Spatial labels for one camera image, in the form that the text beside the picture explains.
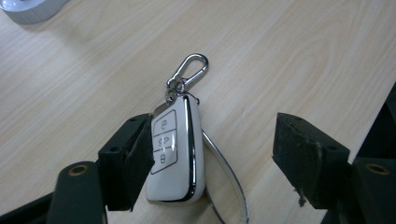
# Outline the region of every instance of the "key fob button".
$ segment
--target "key fob button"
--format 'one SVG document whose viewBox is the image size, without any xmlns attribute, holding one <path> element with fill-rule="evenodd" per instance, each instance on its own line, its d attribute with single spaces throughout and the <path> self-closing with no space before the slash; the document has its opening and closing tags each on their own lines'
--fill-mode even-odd
<svg viewBox="0 0 396 224">
<path fill-rule="evenodd" d="M 153 139 L 152 143 L 153 143 L 154 151 L 165 149 L 167 147 L 176 149 L 176 144 L 177 144 L 176 130 L 167 133 L 160 133 L 157 136 L 153 136 L 152 139 Z"/>
<path fill-rule="evenodd" d="M 159 118 L 154 124 L 153 135 L 166 133 L 176 129 L 176 113 L 175 110 L 169 111 L 163 117 Z"/>
<path fill-rule="evenodd" d="M 151 168 L 151 174 L 157 174 L 165 168 L 177 162 L 177 151 L 171 147 L 155 151 L 153 153 L 155 163 Z"/>
</svg>

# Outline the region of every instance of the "white key fob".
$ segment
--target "white key fob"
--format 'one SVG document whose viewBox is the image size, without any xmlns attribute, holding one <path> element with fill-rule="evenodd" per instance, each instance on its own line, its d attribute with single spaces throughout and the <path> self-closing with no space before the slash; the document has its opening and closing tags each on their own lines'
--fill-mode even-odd
<svg viewBox="0 0 396 224">
<path fill-rule="evenodd" d="M 205 189 L 201 122 L 197 99 L 179 95 L 151 122 L 155 164 L 147 178 L 152 202 L 192 203 Z"/>
</svg>

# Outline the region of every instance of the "wooden table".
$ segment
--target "wooden table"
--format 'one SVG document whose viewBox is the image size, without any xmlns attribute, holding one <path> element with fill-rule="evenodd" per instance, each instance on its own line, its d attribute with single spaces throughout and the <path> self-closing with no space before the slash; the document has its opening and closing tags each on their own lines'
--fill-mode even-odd
<svg viewBox="0 0 396 224">
<path fill-rule="evenodd" d="M 324 211 L 300 207 L 271 158 L 276 113 L 307 119 L 352 161 L 396 80 L 391 0 L 72 0 L 36 25 L 4 13 L 0 22 L 0 214 L 53 191 L 65 166 L 95 161 L 125 120 L 164 101 L 166 80 L 199 52 L 210 68 L 191 93 L 246 192 L 250 223 L 319 223 Z M 210 153 L 206 163 L 215 200 L 236 223 L 233 190 Z M 206 197 L 155 205 L 144 190 L 132 214 L 108 219 L 219 223 Z"/>
</svg>

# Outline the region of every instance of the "wood grain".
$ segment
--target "wood grain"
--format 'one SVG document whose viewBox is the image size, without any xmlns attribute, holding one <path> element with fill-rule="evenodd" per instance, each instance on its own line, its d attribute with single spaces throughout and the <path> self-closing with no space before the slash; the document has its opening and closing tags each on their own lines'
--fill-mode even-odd
<svg viewBox="0 0 396 224">
<path fill-rule="evenodd" d="M 163 102 L 194 52 L 210 61 L 191 92 L 202 126 L 234 168 L 251 223 L 319 223 L 272 161 L 276 113 L 307 119 L 355 157 L 396 80 L 396 2 L 70 1 L 22 26 L 0 13 L 0 214 L 54 189 L 130 117 Z M 206 153 L 215 200 L 236 223 L 233 190 Z M 206 197 L 149 204 L 109 223 L 219 223 Z"/>
</svg>

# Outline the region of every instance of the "white object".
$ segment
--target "white object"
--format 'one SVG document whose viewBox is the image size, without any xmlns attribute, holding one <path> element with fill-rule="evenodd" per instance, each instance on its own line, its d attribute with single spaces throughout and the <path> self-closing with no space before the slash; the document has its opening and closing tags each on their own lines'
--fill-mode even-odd
<svg viewBox="0 0 396 224">
<path fill-rule="evenodd" d="M 34 24 L 55 15 L 68 0 L 0 0 L 0 8 L 18 24 Z"/>
<path fill-rule="evenodd" d="M 154 166 L 147 179 L 152 203 L 192 203 L 205 189 L 201 122 L 196 99 L 178 96 L 151 122 Z"/>
</svg>

